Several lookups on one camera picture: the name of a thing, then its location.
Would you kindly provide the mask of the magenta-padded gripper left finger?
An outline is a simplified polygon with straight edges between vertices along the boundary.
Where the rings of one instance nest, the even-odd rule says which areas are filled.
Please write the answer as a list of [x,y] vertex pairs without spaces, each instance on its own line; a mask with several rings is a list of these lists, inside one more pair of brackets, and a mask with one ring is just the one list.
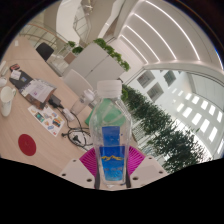
[[97,189],[100,180],[95,150],[90,149],[79,159],[72,159],[59,176],[81,187]]

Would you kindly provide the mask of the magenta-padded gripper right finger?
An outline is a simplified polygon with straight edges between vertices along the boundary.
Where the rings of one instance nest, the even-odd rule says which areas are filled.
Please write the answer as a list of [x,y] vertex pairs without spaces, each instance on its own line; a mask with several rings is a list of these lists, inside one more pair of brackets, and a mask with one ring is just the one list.
[[140,188],[168,175],[153,156],[145,156],[134,147],[129,148],[127,174],[129,188]]

